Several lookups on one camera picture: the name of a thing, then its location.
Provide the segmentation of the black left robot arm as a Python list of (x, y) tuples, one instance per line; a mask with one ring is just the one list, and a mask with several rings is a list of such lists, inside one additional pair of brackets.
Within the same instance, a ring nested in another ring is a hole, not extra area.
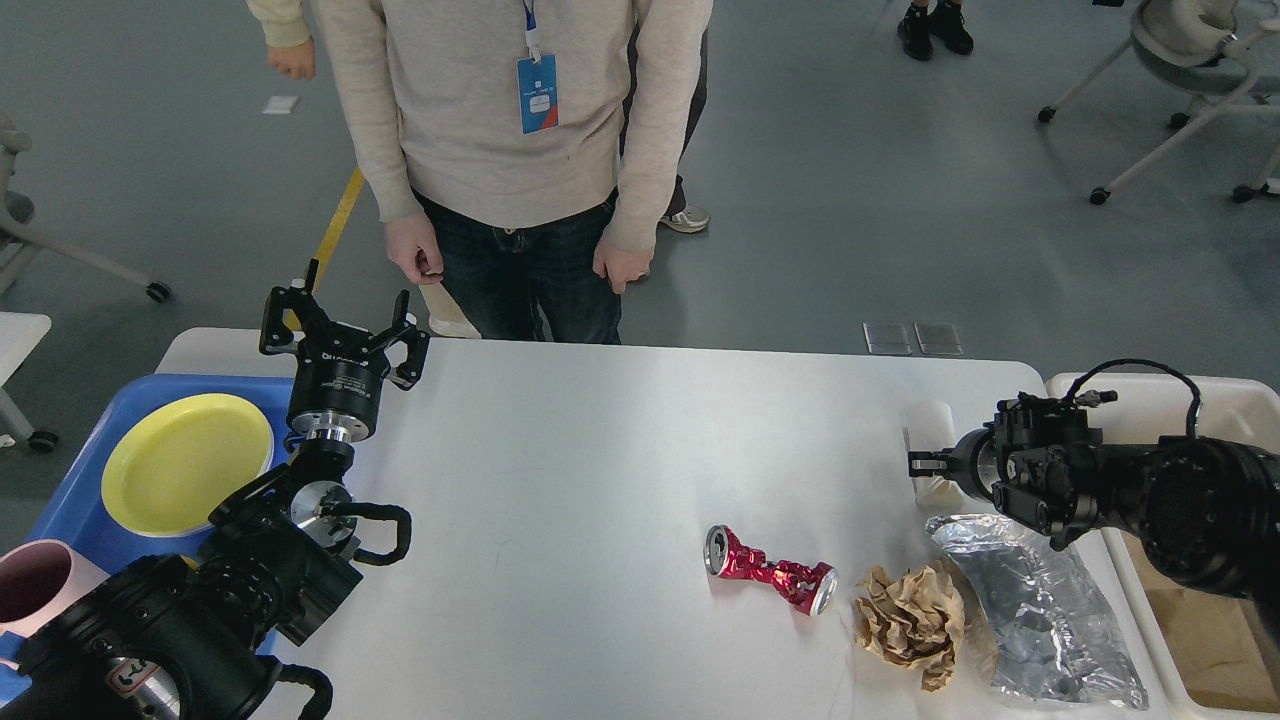
[(330, 679), (260, 653), (271, 632), (302, 644), (362, 580), (360, 564), (387, 566), (412, 539), (407, 509), (353, 498), (344, 475), (355, 445), (374, 434), (385, 380), (420, 379), (430, 337), (396, 299), (372, 333), (330, 319), (314, 297), (319, 263), (300, 287), (275, 287), (259, 347), (296, 357), (287, 413), (289, 459), (209, 514), (212, 534), (195, 557), (137, 559), (105, 579), (59, 562), (3, 559), (5, 579), (35, 580), (20, 606), (33, 620), (15, 659), (29, 687), (5, 719), (247, 719), (280, 683), (310, 689), (302, 719), (332, 711)]

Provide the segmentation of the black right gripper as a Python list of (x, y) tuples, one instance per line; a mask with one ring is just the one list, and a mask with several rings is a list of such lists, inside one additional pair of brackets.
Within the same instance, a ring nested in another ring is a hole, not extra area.
[(995, 483), (1001, 482), (993, 432), (978, 429), (966, 433), (952, 448), (941, 451), (909, 451), (910, 477), (951, 477), (972, 498), (992, 501)]

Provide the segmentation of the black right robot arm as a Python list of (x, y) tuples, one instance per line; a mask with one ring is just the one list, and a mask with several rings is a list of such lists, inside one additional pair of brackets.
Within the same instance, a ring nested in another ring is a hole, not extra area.
[(1188, 383), (1184, 432), (1110, 445), (1088, 411), (1117, 400), (1079, 375), (1061, 397), (1019, 393), (954, 447), (908, 454), (911, 477), (941, 477), (1065, 550), (1085, 533), (1134, 536), (1180, 585), (1277, 607), (1279, 469), (1262, 448), (1201, 436)]

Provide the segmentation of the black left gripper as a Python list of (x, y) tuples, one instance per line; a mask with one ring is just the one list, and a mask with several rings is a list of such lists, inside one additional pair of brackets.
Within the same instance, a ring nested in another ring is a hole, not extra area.
[[(320, 261), (311, 259), (302, 286), (274, 287), (264, 309), (259, 351), (297, 356), (287, 424), (298, 436), (356, 443), (378, 428), (383, 382), (401, 389), (422, 377), (430, 334), (410, 316), (410, 292), (394, 301), (390, 325), (357, 343), (355, 355), (337, 352), (333, 322), (314, 291)], [(387, 350), (402, 345), (404, 359), (390, 366)]]

